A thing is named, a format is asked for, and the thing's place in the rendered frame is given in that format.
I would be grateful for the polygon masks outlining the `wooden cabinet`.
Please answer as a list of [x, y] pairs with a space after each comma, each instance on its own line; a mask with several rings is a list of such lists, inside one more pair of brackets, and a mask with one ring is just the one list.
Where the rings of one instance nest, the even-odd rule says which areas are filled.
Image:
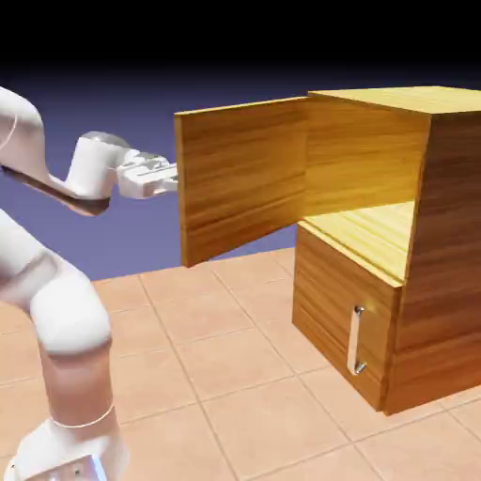
[[481, 91], [309, 95], [306, 222], [401, 285], [383, 413], [481, 385]]

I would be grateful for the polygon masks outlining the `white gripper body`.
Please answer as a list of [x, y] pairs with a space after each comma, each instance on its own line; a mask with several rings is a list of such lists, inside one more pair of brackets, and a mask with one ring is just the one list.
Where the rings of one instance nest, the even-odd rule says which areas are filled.
[[166, 159], [137, 159], [116, 169], [117, 186], [121, 195], [132, 199], [148, 199], [175, 192], [178, 169]]

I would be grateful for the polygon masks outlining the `wooden cabinet door without handle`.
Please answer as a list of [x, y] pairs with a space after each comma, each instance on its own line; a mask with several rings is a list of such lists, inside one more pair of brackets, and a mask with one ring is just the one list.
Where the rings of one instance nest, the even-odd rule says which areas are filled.
[[183, 266], [298, 221], [307, 126], [305, 97], [174, 115]]

